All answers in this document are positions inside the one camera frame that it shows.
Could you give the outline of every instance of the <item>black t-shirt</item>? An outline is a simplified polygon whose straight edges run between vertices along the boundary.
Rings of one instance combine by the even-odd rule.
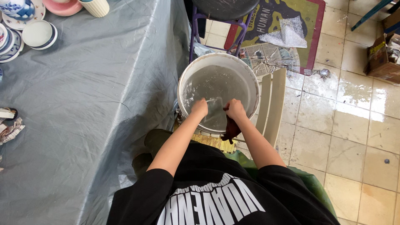
[[[108,225],[335,224],[290,169],[270,165],[257,181],[220,150],[189,144],[175,177],[147,171],[114,194]]]

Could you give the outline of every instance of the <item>pink bowl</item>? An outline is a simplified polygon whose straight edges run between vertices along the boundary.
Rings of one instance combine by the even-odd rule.
[[[43,0],[46,8],[57,16],[72,16],[82,9],[78,0],[70,0],[67,3],[57,3],[52,0]]]

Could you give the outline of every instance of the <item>cardboard box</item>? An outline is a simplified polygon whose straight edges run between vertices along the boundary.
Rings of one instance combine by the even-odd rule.
[[[400,27],[400,10],[395,11],[382,20],[384,33],[391,35]]]
[[[386,43],[392,38],[400,38],[398,34],[385,35],[375,40],[374,45],[367,48],[368,65],[364,70],[367,76],[379,77],[400,84],[400,65],[393,63],[386,50]]]

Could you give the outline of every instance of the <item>white bucket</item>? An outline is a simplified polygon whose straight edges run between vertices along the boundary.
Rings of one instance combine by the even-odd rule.
[[[243,85],[246,87],[246,90],[248,92],[248,102],[242,102],[246,114],[249,119],[253,117],[257,110],[257,106],[260,101],[260,87],[258,86],[258,81],[257,78],[254,74],[254,72],[251,70],[251,68],[243,62],[241,59],[238,59],[235,56],[225,54],[225,53],[211,53],[211,54],[206,54],[203,55],[199,58],[197,58],[195,61],[190,63],[190,65],[185,69],[185,71],[182,73],[182,76],[180,77],[179,83],[178,83],[178,104],[179,108],[182,112],[182,116],[184,118],[188,117],[190,113],[190,108],[185,108],[183,101],[185,100],[184,96],[184,87],[187,85],[188,79],[197,71],[200,69],[210,66],[210,65],[217,65],[217,66],[222,66],[229,68],[236,72],[241,80],[243,81]],[[216,134],[216,135],[221,135],[225,134],[226,130],[214,130],[207,128],[205,126],[199,125],[198,128],[201,131],[210,133],[210,134]]]

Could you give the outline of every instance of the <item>ceramic ware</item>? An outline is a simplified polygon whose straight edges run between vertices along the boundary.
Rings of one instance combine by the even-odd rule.
[[[0,48],[0,55],[10,51],[10,49],[14,45],[14,41],[15,41],[14,33],[8,28],[7,28],[7,33],[8,33],[8,39],[7,39],[6,43],[4,44],[4,46]]]
[[[6,43],[7,38],[9,37],[6,27],[0,24],[0,48],[3,47],[3,45]]]
[[[61,3],[61,4],[70,2],[70,0],[53,0],[53,1],[56,3]]]
[[[20,54],[20,52],[24,49],[24,41],[21,38],[21,33],[17,30],[10,29],[13,37],[14,37],[14,44],[10,51],[7,53],[0,55],[0,63],[9,62]]]
[[[20,21],[30,20],[35,14],[35,6],[31,0],[0,0],[0,10]]]
[[[82,2],[79,0],[79,2],[92,16],[95,17],[103,17],[107,15],[110,10],[110,6],[106,0],[92,0],[90,2]]]
[[[79,12],[83,6],[78,0],[70,0],[68,3],[57,3],[52,0],[43,0],[46,8],[57,16],[71,16]]]
[[[46,7],[42,3],[42,0],[32,0],[32,3],[35,5],[35,14],[32,19],[27,21],[19,21],[9,17],[5,13],[2,13],[4,23],[12,29],[23,30],[27,24],[36,20],[43,20],[44,15],[46,14]]]
[[[26,26],[22,32],[22,39],[31,48],[43,50],[54,44],[57,35],[54,25],[44,20],[38,20]]]

